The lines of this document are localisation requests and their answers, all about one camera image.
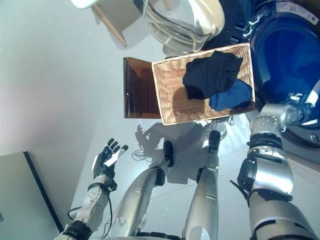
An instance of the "wooden chair leg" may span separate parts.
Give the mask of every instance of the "wooden chair leg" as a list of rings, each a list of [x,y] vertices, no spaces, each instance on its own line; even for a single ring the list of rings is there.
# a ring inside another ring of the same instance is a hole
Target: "wooden chair leg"
[[[108,30],[118,39],[118,41],[122,44],[122,46],[126,47],[127,42],[123,38],[123,36],[118,32],[115,26],[111,23],[111,21],[107,18],[106,14],[101,10],[99,5],[95,3],[92,7],[92,10],[97,14],[97,16],[101,19],[104,25],[108,28]]]

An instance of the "black cable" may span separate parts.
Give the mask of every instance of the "black cable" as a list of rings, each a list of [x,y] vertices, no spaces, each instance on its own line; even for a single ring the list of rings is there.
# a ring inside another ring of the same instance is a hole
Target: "black cable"
[[[79,209],[81,209],[82,208],[82,206],[77,206],[77,207],[75,207],[75,208],[72,208],[72,209],[70,209],[69,211],[68,211],[68,218],[71,220],[71,221],[73,221],[74,219],[70,216],[70,213],[71,212],[73,212],[73,211],[75,211],[75,210],[79,210]]]
[[[112,225],[112,206],[111,206],[111,200],[110,200],[110,196],[109,194],[106,195],[108,197],[108,201],[109,201],[109,207],[110,207],[110,224],[109,224],[109,228],[108,228],[108,231],[106,232],[105,234],[105,230],[106,230],[106,225],[104,225],[104,231],[103,231],[103,234],[102,234],[102,237],[101,239],[104,239],[106,236],[108,236],[109,232],[110,232],[110,229],[111,229],[111,225]]]

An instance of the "wicker basket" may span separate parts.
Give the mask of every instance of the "wicker basket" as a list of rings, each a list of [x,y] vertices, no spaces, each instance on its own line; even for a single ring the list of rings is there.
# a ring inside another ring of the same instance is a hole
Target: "wicker basket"
[[[253,89],[252,100],[247,108],[214,111],[209,106],[209,98],[188,99],[188,94],[182,80],[186,73],[187,63],[197,58],[210,57],[215,50],[233,53],[237,57],[243,58],[237,78],[249,84]],[[225,46],[153,62],[152,71],[163,125],[217,119],[246,113],[255,109],[255,86],[249,43]]]

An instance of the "robotic leg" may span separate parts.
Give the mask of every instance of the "robotic leg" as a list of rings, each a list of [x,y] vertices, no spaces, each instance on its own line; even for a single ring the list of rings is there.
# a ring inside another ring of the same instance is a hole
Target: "robotic leg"
[[[154,187],[165,183],[165,166],[173,166],[173,147],[166,141],[163,145],[164,159],[155,166],[142,172],[125,192],[113,216],[109,236],[135,236],[139,230],[144,214],[147,211],[151,193]]]
[[[186,240],[218,239],[218,148],[220,133],[209,136],[209,161],[198,171],[197,187],[187,215],[184,238]]]
[[[252,121],[250,149],[237,178],[249,206],[252,240],[318,240],[301,211],[289,203],[293,175],[281,139],[286,126],[315,116],[306,105],[267,104]]]

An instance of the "folded clothing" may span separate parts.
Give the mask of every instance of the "folded clothing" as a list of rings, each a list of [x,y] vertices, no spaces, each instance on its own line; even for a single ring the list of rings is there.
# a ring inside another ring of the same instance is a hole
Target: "folded clothing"
[[[246,108],[251,102],[252,87],[237,79],[233,86],[225,92],[210,97],[210,107],[219,112],[224,109]]]
[[[189,99],[206,99],[229,90],[236,81],[242,61],[233,53],[214,51],[210,57],[188,62],[182,82]]]

